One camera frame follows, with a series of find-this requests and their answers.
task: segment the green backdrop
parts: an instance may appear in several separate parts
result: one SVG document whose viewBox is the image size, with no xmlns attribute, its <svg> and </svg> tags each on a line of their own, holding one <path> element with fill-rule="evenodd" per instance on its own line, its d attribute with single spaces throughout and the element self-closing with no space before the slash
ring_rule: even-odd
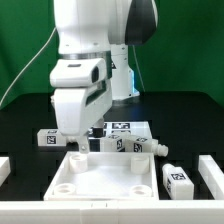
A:
<svg viewBox="0 0 224 224">
<path fill-rule="evenodd" d="M 53 0 L 0 0 L 0 98 L 54 28 Z M 157 0 L 159 25 L 136 48 L 146 91 L 201 91 L 224 106 L 224 1 Z M 19 79 L 5 104 L 50 92 L 58 38 Z M 132 50 L 130 66 L 136 71 Z M 139 78 L 136 87 L 142 91 Z"/>
</svg>

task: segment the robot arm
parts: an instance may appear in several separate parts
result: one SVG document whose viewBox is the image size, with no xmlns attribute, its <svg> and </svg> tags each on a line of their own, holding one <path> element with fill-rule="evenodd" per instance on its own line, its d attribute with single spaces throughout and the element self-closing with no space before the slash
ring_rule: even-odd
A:
<svg viewBox="0 0 224 224">
<path fill-rule="evenodd" d="M 110 44 L 144 43 L 157 11 L 154 0 L 54 0 L 54 12 L 60 59 L 50 82 L 57 125 L 88 153 L 88 129 L 102 127 L 112 106 Z"/>
</svg>

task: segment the white cable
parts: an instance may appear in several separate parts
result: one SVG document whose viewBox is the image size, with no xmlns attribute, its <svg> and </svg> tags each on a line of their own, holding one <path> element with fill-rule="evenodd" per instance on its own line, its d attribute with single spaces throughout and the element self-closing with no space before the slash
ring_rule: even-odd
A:
<svg viewBox="0 0 224 224">
<path fill-rule="evenodd" d="M 21 72 L 16 76 L 16 78 L 13 80 L 13 82 L 11 83 L 11 85 L 8 87 L 8 89 L 6 90 L 6 92 L 4 93 L 1 102 L 0 102 L 0 108 L 3 104 L 3 101 L 5 100 L 6 96 L 8 95 L 9 91 L 12 89 L 12 87 L 14 86 L 14 84 L 16 83 L 16 81 L 21 77 L 21 75 L 24 73 L 24 71 L 32 64 L 32 62 L 41 54 L 41 52 L 47 47 L 47 45 L 50 43 L 52 37 L 54 36 L 56 31 L 56 28 L 53 29 L 50 37 L 48 38 L 47 42 L 44 44 L 44 46 L 37 52 L 37 54 L 30 60 L 30 62 L 21 70 Z"/>
<path fill-rule="evenodd" d="M 132 48 L 133 48 L 135 63 L 136 63 L 136 66 L 137 66 L 138 75 L 139 75 L 139 78 L 140 78 L 140 81 L 141 81 L 141 84 L 142 84 L 143 91 L 145 92 L 145 86 L 144 86 L 144 83 L 143 83 L 143 80 L 142 80 L 142 73 L 141 73 L 140 68 L 139 68 L 138 59 L 137 59 L 136 51 L 135 51 L 135 46 L 133 46 Z"/>
</svg>

